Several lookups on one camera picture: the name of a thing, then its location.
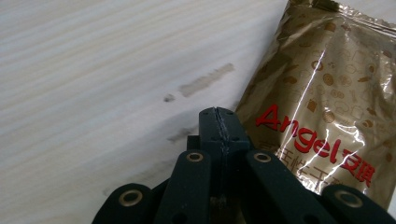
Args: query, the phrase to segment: bag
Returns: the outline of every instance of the bag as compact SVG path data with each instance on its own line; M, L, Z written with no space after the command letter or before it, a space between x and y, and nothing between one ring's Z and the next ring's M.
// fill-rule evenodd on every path
M388 208L396 183L396 26L290 0L236 108L256 148L303 185L344 184Z

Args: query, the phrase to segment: gray smudge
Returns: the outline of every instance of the gray smudge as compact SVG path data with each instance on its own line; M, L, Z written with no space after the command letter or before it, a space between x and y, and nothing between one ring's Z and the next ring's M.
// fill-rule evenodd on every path
M166 102L166 103L175 101L175 96L172 95L172 94L167 94L167 95L165 95L165 97L163 98L163 101Z
M184 97L189 97L195 94L197 91L209 87L210 84L221 79L224 75L232 72L233 70L234 70L233 64L226 63L221 68L215 69L214 72L209 73L208 76L199 77L190 84L180 86L179 91Z

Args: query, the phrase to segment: wooden table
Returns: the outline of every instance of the wooden table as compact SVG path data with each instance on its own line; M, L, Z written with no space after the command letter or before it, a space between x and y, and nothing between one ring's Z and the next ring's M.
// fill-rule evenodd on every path
M396 22L393 0L342 2ZM90 223L115 188L165 180L198 113L235 108L285 5L1 1L0 223Z

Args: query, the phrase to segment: plastic wrapper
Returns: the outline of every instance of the plastic wrapper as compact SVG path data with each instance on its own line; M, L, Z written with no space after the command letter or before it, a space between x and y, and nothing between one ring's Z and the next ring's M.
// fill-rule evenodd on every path
M289 1L236 113L256 148L303 185L361 190L388 208L396 182L396 29L332 1Z

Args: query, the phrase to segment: table surface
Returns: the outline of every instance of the table surface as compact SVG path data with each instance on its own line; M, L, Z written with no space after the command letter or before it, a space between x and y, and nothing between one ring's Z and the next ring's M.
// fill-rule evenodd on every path
M342 2L396 22L394 0ZM90 223L117 187L165 180L198 113L235 108L285 5L1 1L0 222Z

